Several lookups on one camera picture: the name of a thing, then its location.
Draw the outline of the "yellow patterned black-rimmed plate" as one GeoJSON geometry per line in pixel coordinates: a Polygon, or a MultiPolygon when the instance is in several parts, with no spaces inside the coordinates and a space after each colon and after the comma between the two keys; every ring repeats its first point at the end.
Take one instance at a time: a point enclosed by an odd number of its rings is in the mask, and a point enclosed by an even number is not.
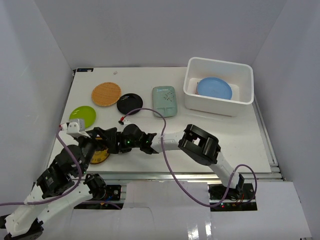
{"type": "Polygon", "coordinates": [[[91,160],[90,160],[90,164],[91,165],[98,165],[103,163],[108,157],[110,156],[110,154],[108,153],[108,149],[104,149],[104,150],[100,150],[100,151],[95,151],[91,160]]]}

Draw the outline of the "green round plate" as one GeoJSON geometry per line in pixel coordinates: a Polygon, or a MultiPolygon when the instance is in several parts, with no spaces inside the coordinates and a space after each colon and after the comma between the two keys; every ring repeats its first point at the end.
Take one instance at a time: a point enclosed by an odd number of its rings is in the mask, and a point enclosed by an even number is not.
{"type": "Polygon", "coordinates": [[[91,127],[97,118],[95,109],[91,106],[83,105],[75,108],[69,115],[69,121],[74,119],[84,120],[84,127],[87,129],[91,127]]]}

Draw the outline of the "black round plate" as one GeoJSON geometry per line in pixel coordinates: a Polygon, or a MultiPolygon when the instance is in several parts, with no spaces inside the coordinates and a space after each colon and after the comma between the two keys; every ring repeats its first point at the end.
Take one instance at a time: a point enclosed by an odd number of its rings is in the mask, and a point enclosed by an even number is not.
{"type": "Polygon", "coordinates": [[[122,95],[116,103],[118,111],[124,115],[134,109],[143,107],[143,99],[135,93],[127,93],[122,95]]]}

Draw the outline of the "blue round plate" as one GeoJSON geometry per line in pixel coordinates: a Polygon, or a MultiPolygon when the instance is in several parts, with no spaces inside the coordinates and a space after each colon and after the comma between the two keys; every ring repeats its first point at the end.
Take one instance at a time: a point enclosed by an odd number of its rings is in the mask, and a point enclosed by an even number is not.
{"type": "Polygon", "coordinates": [[[232,89],[228,83],[217,77],[206,77],[197,83],[196,94],[205,97],[231,100],[232,89]]]}

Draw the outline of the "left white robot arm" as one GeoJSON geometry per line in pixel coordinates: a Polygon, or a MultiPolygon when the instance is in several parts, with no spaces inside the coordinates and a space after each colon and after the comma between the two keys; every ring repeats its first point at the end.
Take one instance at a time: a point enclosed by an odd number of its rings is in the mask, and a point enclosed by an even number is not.
{"type": "Polygon", "coordinates": [[[94,153],[107,148],[102,131],[99,127],[89,131],[68,129],[67,134],[77,142],[71,145],[56,137],[63,146],[61,152],[36,180],[24,202],[16,202],[17,209],[0,218],[6,240],[35,240],[42,235],[44,223],[68,208],[90,200],[104,201],[104,180],[99,174],[86,173],[94,153]]]}

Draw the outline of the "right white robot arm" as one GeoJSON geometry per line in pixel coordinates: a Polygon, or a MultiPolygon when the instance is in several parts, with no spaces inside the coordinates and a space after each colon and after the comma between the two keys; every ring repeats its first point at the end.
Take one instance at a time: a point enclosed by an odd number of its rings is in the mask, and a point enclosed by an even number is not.
{"type": "Polygon", "coordinates": [[[146,133],[137,125],[128,124],[123,131],[117,131],[116,127],[101,130],[96,139],[109,154],[128,153],[133,148],[149,155],[183,151],[219,177],[229,198],[236,200],[244,193],[244,177],[227,162],[218,138],[194,124],[174,133],[146,133]]]}

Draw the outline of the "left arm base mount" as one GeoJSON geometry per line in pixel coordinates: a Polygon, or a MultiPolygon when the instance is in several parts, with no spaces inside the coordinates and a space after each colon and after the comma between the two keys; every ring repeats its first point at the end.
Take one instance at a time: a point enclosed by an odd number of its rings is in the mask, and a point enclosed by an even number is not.
{"type": "Polygon", "coordinates": [[[89,188],[89,194],[92,195],[90,200],[84,202],[87,205],[98,205],[107,207],[108,205],[120,209],[116,203],[121,199],[121,185],[106,184],[99,174],[87,174],[84,184],[89,188]]]}

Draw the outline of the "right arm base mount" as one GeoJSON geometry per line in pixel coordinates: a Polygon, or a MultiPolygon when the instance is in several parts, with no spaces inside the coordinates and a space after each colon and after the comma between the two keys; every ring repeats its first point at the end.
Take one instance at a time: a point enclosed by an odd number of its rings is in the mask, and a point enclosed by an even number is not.
{"type": "MultiPolygon", "coordinates": [[[[208,194],[209,203],[218,203],[225,193],[226,188],[222,184],[209,184],[208,194]]],[[[248,212],[257,211],[258,206],[254,195],[254,186],[251,183],[245,183],[240,194],[236,194],[230,189],[225,200],[216,208],[211,208],[211,212],[248,212]]]]}

